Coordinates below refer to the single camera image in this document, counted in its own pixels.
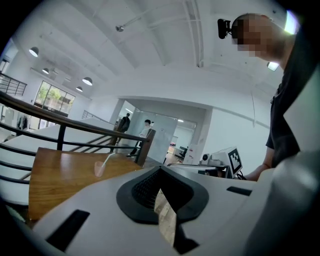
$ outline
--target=man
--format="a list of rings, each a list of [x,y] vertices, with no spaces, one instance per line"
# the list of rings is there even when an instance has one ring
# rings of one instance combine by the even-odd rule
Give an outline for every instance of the man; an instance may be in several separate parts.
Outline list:
[[[129,126],[130,126],[130,114],[126,113],[126,116],[124,116],[122,118],[122,122],[121,122],[121,127],[120,127],[120,133],[125,133],[126,131],[128,131]]]
[[[141,138],[146,138],[146,137],[148,137],[148,135],[149,135],[149,130],[152,129],[152,126],[151,126],[150,124],[151,124],[151,121],[150,121],[149,119],[144,120],[144,128],[143,128],[142,131],[140,132],[139,137],[141,137]],[[137,147],[137,146],[138,146],[138,147],[141,147],[141,141],[137,141],[137,142],[136,142],[135,147]],[[137,149],[134,148],[134,149],[131,151],[130,155],[134,155],[134,154],[136,154],[136,152],[137,152]]]
[[[275,168],[282,160],[300,151],[283,115],[304,88],[317,61],[302,29],[297,35],[291,35],[264,15],[239,16],[232,24],[231,34],[239,51],[250,51],[265,61],[276,62],[284,71],[271,101],[270,133],[264,161],[246,176],[248,180],[257,181],[264,170]]]

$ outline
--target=wooden tabletop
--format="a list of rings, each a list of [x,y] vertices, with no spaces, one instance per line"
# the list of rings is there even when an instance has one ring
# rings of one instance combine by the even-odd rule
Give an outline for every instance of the wooden tabletop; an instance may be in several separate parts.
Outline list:
[[[112,155],[101,177],[96,177],[96,161],[107,153],[80,153],[39,148],[32,167],[29,186],[29,218],[39,220],[44,214],[84,187],[96,182],[140,170],[123,154]]]

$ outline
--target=person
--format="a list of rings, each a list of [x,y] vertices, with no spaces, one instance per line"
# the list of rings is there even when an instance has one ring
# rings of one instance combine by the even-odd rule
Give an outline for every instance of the person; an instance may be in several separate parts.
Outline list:
[[[120,127],[120,133],[125,133],[126,131],[128,131],[129,127],[130,127],[130,114],[126,113],[126,116],[124,116],[122,118],[122,122],[121,122],[121,127]]]
[[[139,134],[139,137],[141,138],[146,138],[149,135],[149,130],[152,129],[152,126],[150,125],[151,121],[149,119],[144,120],[144,128],[142,129],[142,131]],[[141,141],[137,141],[135,144],[135,147],[140,147],[141,146]],[[137,148],[134,148],[130,155],[135,155],[137,152]]]
[[[239,51],[249,51],[283,69],[282,82],[271,100],[270,131],[262,165],[245,178],[257,181],[260,174],[275,168],[282,160],[300,151],[298,143],[284,119],[284,113],[300,94],[315,69],[317,59],[303,29],[292,35],[265,15],[247,13],[231,26],[232,41]]]

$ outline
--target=staircase railing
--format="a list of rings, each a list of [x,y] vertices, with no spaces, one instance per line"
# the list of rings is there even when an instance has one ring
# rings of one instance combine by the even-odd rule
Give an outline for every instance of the staircase railing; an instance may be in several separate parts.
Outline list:
[[[58,138],[51,138],[51,137],[47,137],[47,136],[43,136],[43,135],[34,134],[32,132],[20,130],[18,128],[6,125],[4,123],[0,123],[1,128],[9,130],[11,132],[16,132],[20,135],[32,137],[32,138],[39,139],[39,140],[54,142],[54,143],[56,143],[56,150],[60,150],[60,151],[63,150],[63,145],[73,145],[73,146],[78,146],[78,147],[90,147],[90,148],[98,148],[98,149],[107,148],[107,149],[110,149],[110,152],[113,152],[115,149],[140,149],[137,152],[137,154],[135,155],[134,162],[140,166],[143,166],[146,161],[146,158],[147,158],[150,146],[152,144],[153,138],[155,136],[154,130],[152,130],[149,133],[147,138],[142,138],[142,137],[133,136],[133,135],[129,135],[129,134],[114,131],[114,130],[100,128],[100,127],[86,124],[86,123],[83,123],[80,121],[74,121],[74,120],[68,119],[64,116],[60,116],[60,115],[55,114],[53,112],[50,112],[45,109],[28,104],[22,100],[18,100],[16,98],[13,98],[3,92],[0,92],[0,103],[9,107],[9,108],[14,109],[14,110],[25,113],[27,115],[31,115],[31,116],[34,116],[34,117],[37,117],[40,119],[44,119],[44,120],[47,120],[47,121],[50,121],[50,122],[53,122],[53,123],[60,125]],[[65,136],[66,127],[89,132],[89,133],[100,134],[103,136],[110,136],[111,137],[110,143],[108,143],[106,145],[102,145],[99,143],[92,144],[92,143],[80,143],[80,142],[75,142],[75,141],[65,141],[64,136]],[[133,141],[140,141],[141,142],[140,148],[135,147],[135,146],[116,146],[117,138],[133,140]],[[15,152],[15,153],[23,154],[23,155],[28,155],[28,156],[35,156],[36,155],[36,152],[26,151],[23,149],[7,146],[4,144],[0,144],[0,148]],[[4,161],[0,161],[0,165],[6,166],[9,168],[13,168],[13,169],[31,172],[31,167],[27,167],[27,166],[16,165],[16,164],[4,162]],[[22,178],[15,179],[15,178],[10,178],[10,177],[0,175],[0,179],[5,180],[5,181],[9,181],[9,182],[14,182],[14,183],[29,184],[28,180],[23,180]]]
[[[22,96],[25,92],[26,86],[26,83],[0,73],[0,92],[15,96]]]

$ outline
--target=human arm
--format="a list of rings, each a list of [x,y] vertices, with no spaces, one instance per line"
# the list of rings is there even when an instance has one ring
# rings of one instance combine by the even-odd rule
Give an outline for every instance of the human arm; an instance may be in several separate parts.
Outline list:
[[[272,159],[274,157],[275,150],[267,147],[263,163],[258,166],[253,172],[245,176],[248,181],[256,182],[259,179],[260,174],[272,166]]]

